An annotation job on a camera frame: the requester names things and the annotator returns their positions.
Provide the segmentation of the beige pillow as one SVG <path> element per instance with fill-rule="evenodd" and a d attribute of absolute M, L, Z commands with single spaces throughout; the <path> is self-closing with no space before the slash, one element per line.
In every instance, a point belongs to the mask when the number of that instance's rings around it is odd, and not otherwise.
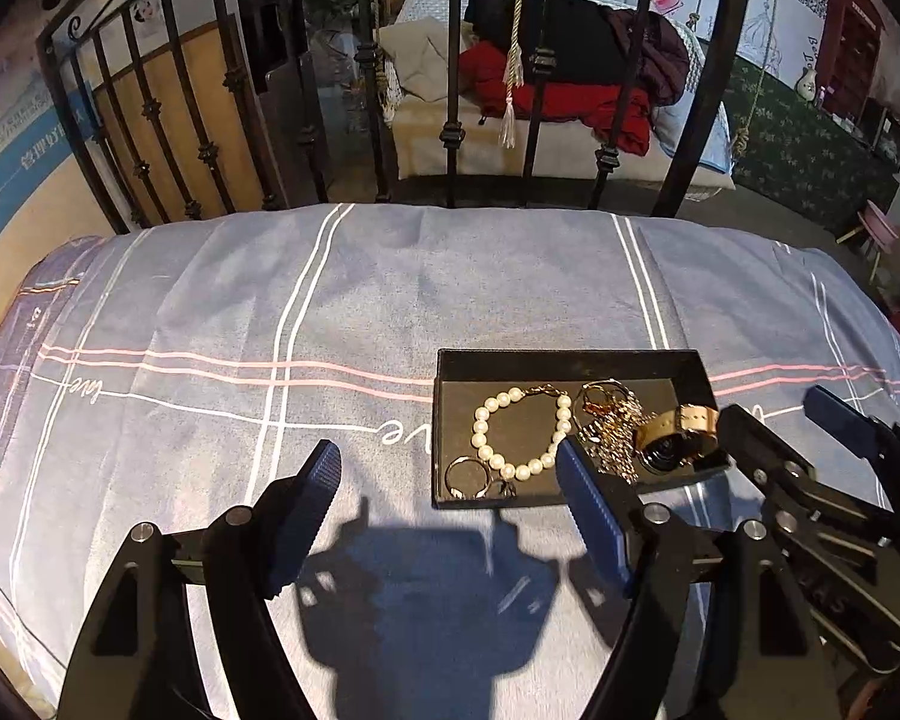
<path fill-rule="evenodd" d="M 380 29 L 379 44 L 404 93 L 425 103 L 447 98 L 450 32 L 445 23 L 432 16 L 395 23 Z"/>

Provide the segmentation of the black garment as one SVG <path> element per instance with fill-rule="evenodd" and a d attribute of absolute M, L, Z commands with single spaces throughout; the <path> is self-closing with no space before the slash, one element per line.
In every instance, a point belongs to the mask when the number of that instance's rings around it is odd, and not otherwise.
<path fill-rule="evenodd" d="M 464 21 L 476 37 L 502 54 L 512 42 L 515 0 L 468 0 Z M 553 80 L 574 85 L 621 85 L 628 63 L 634 10 L 590 0 L 521 0 L 518 45 L 523 68 L 532 68 L 533 52 L 543 46 L 556 57 Z"/>

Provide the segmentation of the pink stool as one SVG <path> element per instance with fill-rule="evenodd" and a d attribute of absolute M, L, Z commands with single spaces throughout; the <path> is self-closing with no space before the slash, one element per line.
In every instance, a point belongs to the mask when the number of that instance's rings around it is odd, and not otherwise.
<path fill-rule="evenodd" d="M 866 237 L 866 245 L 870 252 L 868 282 L 873 284 L 877 281 L 878 270 L 880 270 L 884 257 L 893 252 L 894 244 L 899 241 L 899 232 L 888 220 L 884 211 L 871 200 L 866 200 L 862 210 L 857 213 L 857 220 L 859 220 L 857 226 L 839 236 L 836 244 L 847 245 L 852 239 L 859 236 Z"/>

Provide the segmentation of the grey striped bed sheet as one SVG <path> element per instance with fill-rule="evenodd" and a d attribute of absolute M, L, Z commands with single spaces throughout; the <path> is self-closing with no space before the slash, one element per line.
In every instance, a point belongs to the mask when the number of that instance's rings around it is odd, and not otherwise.
<path fill-rule="evenodd" d="M 0 328 L 0 634 L 46 699 L 126 533 L 208 525 L 343 456 L 271 614 L 326 718 L 574 718 L 619 603 L 560 507 L 437 511 L 437 355 L 692 349 L 826 483 L 811 385 L 900 421 L 900 338 L 818 250 L 601 211 L 311 206 L 63 245 Z"/>

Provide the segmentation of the white ceramic vase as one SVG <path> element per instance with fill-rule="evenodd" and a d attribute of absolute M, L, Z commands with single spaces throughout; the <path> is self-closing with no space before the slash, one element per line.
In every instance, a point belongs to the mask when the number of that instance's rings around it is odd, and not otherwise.
<path fill-rule="evenodd" d="M 816 68 L 806 67 L 802 75 L 798 78 L 797 83 L 793 87 L 795 93 L 807 103 L 814 103 L 816 94 L 818 94 L 818 85 L 816 85 Z"/>

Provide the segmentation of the dark purple jacket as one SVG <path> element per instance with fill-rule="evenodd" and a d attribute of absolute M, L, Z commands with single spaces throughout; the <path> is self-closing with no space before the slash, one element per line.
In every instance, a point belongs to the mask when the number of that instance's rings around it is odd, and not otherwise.
<path fill-rule="evenodd" d="M 614 45 L 619 49 L 611 75 L 615 83 L 622 82 L 629 66 L 636 16 L 635 10 L 619 8 L 610 8 L 606 15 Z M 685 93 L 688 73 L 689 55 L 683 39 L 667 18 L 651 11 L 635 59 L 634 85 L 647 93 L 654 106 L 671 106 Z"/>

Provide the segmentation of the white wicker swing seat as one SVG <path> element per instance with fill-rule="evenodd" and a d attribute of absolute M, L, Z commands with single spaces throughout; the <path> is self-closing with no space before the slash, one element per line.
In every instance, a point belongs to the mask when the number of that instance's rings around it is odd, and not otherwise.
<path fill-rule="evenodd" d="M 395 23 L 422 20 L 432 16 L 448 28 L 450 0 L 404 0 Z M 688 49 L 689 67 L 685 94 L 673 106 L 655 109 L 650 117 L 650 148 L 645 156 L 622 153 L 621 164 L 611 177 L 615 181 L 635 182 L 645 188 L 663 184 L 683 135 L 692 98 L 699 85 L 704 51 L 697 37 L 680 26 L 679 36 Z M 398 176 L 438 176 L 447 166 L 447 149 L 440 132 L 447 121 L 447 98 L 436 103 L 404 93 L 390 60 L 385 57 L 385 122 L 397 150 Z M 518 176 L 523 171 L 528 124 L 518 124 L 517 146 L 500 144 L 500 122 L 484 119 L 479 106 L 470 98 L 460 99 L 460 121 L 464 140 L 458 156 L 458 171 L 465 176 Z M 580 122 L 544 122 L 539 129 L 533 174 L 556 179 L 593 179 L 596 176 L 598 140 L 593 130 Z"/>

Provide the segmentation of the red blanket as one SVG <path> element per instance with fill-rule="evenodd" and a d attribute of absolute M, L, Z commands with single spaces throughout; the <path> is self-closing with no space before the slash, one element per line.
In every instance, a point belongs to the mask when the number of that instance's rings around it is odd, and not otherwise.
<path fill-rule="evenodd" d="M 525 83 L 507 94 L 504 83 L 505 55 L 487 41 L 479 41 L 460 54 L 458 70 L 484 117 L 502 117 L 507 99 L 512 99 L 519 121 L 532 118 L 535 88 Z M 543 122 L 580 122 L 600 140 L 608 140 L 621 88 L 617 85 L 576 85 L 548 83 L 544 87 Z M 650 148 L 652 105 L 643 89 L 634 88 L 628 99 L 617 148 L 624 153 L 645 156 Z"/>

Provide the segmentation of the green floral covered counter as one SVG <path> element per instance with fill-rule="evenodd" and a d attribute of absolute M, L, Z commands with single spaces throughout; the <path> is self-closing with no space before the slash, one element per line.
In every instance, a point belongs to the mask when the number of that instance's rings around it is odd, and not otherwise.
<path fill-rule="evenodd" d="M 746 132 L 733 180 L 834 234 L 874 203 L 891 208 L 891 167 L 792 88 L 748 60 L 733 62 L 724 105 L 731 130 Z"/>

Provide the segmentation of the black iron bed frame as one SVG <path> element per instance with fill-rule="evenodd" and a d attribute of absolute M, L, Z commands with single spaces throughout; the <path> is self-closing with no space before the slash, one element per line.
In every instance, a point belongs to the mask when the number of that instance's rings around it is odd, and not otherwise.
<path fill-rule="evenodd" d="M 544 0 L 546 4 L 553 0 Z M 131 10 L 141 0 L 107 0 L 100 7 L 97 15 L 89 21 L 87 26 L 82 25 L 77 10 L 87 0 L 68 0 L 63 5 L 58 15 L 53 16 L 50 23 L 40 33 L 37 39 L 38 60 L 40 71 L 45 80 L 53 106 L 59 117 L 59 123 L 63 125 L 66 142 L 76 156 L 82 176 L 91 188 L 92 195 L 103 211 L 105 218 L 109 220 L 113 231 L 125 234 L 130 231 L 130 223 L 125 215 L 121 215 L 116 204 L 115 195 L 110 192 L 107 183 L 103 180 L 103 174 L 97 167 L 89 148 L 80 135 L 79 122 L 76 117 L 76 108 L 69 103 L 69 91 L 64 83 L 63 68 L 69 67 L 73 75 L 74 89 L 80 94 L 80 100 L 84 104 L 84 112 L 87 122 L 91 122 L 91 132 L 94 142 L 97 142 L 103 161 L 107 165 L 107 174 L 115 181 L 116 187 L 121 192 L 121 197 L 128 205 L 128 218 L 137 226 L 149 227 L 154 224 L 146 213 L 146 208 L 141 205 L 134 192 L 134 185 L 128 182 L 128 172 L 123 169 L 116 153 L 115 142 L 105 119 L 97 117 L 97 107 L 92 98 L 92 85 L 86 85 L 86 78 L 82 75 L 80 66 L 80 51 L 84 44 L 91 44 L 97 59 L 97 68 L 100 70 L 100 86 L 110 98 L 110 110 L 115 124 L 118 125 L 119 135 L 123 138 L 126 151 L 130 156 L 130 167 L 133 168 L 133 176 L 146 193 L 151 197 L 151 205 L 160 224 L 169 224 L 172 218 L 160 193 L 157 192 L 152 182 L 151 163 L 144 160 L 141 151 L 137 148 L 136 140 L 131 132 L 130 124 L 126 121 L 125 111 L 119 104 L 116 96 L 115 82 L 110 71 L 109 57 L 103 47 L 102 31 L 110 24 L 110 21 L 118 20 L 123 25 L 123 39 L 130 53 L 130 69 L 137 80 L 137 87 L 141 93 L 141 117 L 151 124 L 154 137 L 160 148 L 160 154 L 164 158 L 167 169 L 176 183 L 178 193 L 182 197 L 185 216 L 188 220 L 201 220 L 203 208 L 196 200 L 187 179 L 183 177 L 180 163 L 176 160 L 175 151 L 170 144 L 164 124 L 160 119 L 162 101 L 152 93 L 149 85 L 149 76 L 144 67 L 144 57 L 139 50 L 137 42 L 136 26 L 133 25 Z M 733 62 L 735 62 L 736 48 L 740 42 L 745 19 L 746 4 L 748 0 L 720 0 L 707 47 L 706 58 L 699 75 L 699 85 L 696 94 L 692 98 L 689 110 L 688 123 L 685 125 L 683 135 L 679 138 L 678 148 L 671 158 L 671 166 L 668 169 L 663 184 L 658 187 L 655 205 L 649 211 L 650 216 L 657 218 L 674 218 L 679 208 L 688 196 L 691 187 L 692 174 L 699 166 L 699 158 L 702 156 L 706 140 L 713 124 L 717 121 L 718 109 L 724 99 L 725 88 L 730 79 Z M 256 180 L 261 188 L 261 208 L 263 210 L 284 210 L 298 203 L 290 203 L 292 197 L 284 176 L 281 174 L 281 161 L 279 161 L 279 148 L 274 149 L 274 144 L 283 148 L 289 146 L 287 132 L 297 135 L 297 145 L 293 146 L 290 156 L 302 156 L 307 166 L 308 177 L 313 185 L 312 195 L 315 203 L 328 203 L 328 174 L 320 158 L 320 143 L 328 143 L 325 121 L 323 121 L 320 101 L 318 101 L 315 75 L 312 73 L 310 62 L 310 44 L 308 43 L 307 28 L 305 27 L 304 0 L 235 0 L 233 10 L 227 5 L 227 0 L 211 0 L 212 13 L 214 13 L 215 29 L 219 36 L 222 55 L 224 55 L 224 88 L 233 99 L 237 107 L 238 122 L 244 132 L 247 142 L 248 154 L 255 169 Z M 164 31 L 167 34 L 165 46 L 170 50 L 175 62 L 176 78 L 180 83 L 183 94 L 183 103 L 191 117 L 191 125 L 194 128 L 194 136 L 198 142 L 198 158 L 208 166 L 214 187 L 219 190 L 221 205 L 226 215 L 237 213 L 237 206 L 233 203 L 226 177 L 221 171 L 219 149 L 215 141 L 206 130 L 206 122 L 203 121 L 203 112 L 199 107 L 196 91 L 191 82 L 190 69 L 187 59 L 183 55 L 182 36 L 176 22 L 175 0 L 160 0 L 160 15 L 164 20 Z M 383 107 L 380 103 L 379 83 L 377 83 L 377 70 L 382 63 L 382 51 L 379 41 L 374 37 L 374 28 L 370 23 L 372 16 L 372 4 L 370 0 L 357 0 L 357 52 L 356 62 L 364 77 L 364 103 L 367 104 L 368 136 L 370 137 L 370 149 L 374 158 L 374 177 L 377 193 L 374 202 L 388 203 L 393 200 L 390 187 L 390 164 L 386 160 L 385 142 L 383 141 L 382 127 Z M 556 70 L 556 57 L 543 46 L 539 46 L 532 55 L 532 87 L 535 88 L 535 100 L 533 112 L 528 124 L 528 140 L 526 140 L 525 153 L 523 153 L 523 171 L 520 179 L 505 176 L 463 176 L 458 171 L 458 156 L 463 145 L 463 122 L 460 121 L 460 71 L 458 70 L 458 52 L 452 52 L 448 62 L 448 93 L 452 98 L 447 101 L 447 121 L 440 132 L 440 141 L 447 149 L 447 166 L 440 174 L 440 182 L 437 177 L 429 179 L 408 179 L 413 184 L 424 182 L 429 188 L 426 199 L 437 198 L 437 184 L 443 188 L 442 206 L 445 208 L 457 208 L 460 197 L 464 203 L 476 206 L 500 205 L 510 202 L 514 206 L 526 208 L 530 203 L 549 203 L 554 205 L 557 200 L 556 189 L 549 187 L 555 182 L 577 181 L 578 179 L 556 179 L 556 177 L 535 177 L 533 166 L 535 165 L 536 147 L 538 146 L 539 129 L 541 128 L 541 109 L 543 109 L 544 87 L 551 80 Z M 284 83 L 289 89 L 287 94 L 278 94 L 276 101 L 276 128 L 272 127 L 266 118 L 266 106 L 261 107 L 260 101 L 271 94 L 269 80 L 276 71 L 278 82 Z"/>

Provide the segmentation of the black cardboard jewelry box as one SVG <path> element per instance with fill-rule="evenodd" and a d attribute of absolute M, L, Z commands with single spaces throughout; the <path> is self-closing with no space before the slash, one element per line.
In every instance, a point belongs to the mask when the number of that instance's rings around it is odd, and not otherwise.
<path fill-rule="evenodd" d="M 437 509 L 559 505 L 557 444 L 571 434 L 599 472 L 641 493 L 706 481 L 728 468 L 724 450 L 664 475 L 635 455 L 635 429 L 686 403 L 715 410 L 694 351 L 442 349 L 430 500 Z"/>

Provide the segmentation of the gold wrist watch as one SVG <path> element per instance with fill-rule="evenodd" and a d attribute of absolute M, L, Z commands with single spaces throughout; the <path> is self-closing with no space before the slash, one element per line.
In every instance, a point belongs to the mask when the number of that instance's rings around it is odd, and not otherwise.
<path fill-rule="evenodd" d="M 635 429 L 635 455 L 649 472 L 673 473 L 717 450 L 717 422 L 718 411 L 708 406 L 676 406 Z"/>

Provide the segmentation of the red phone booth cabinet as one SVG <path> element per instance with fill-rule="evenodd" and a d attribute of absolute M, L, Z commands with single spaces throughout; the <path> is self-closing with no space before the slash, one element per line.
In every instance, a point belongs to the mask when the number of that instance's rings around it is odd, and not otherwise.
<path fill-rule="evenodd" d="M 883 28 L 871 0 L 827 0 L 816 80 L 829 114 L 859 120 L 870 98 Z"/>

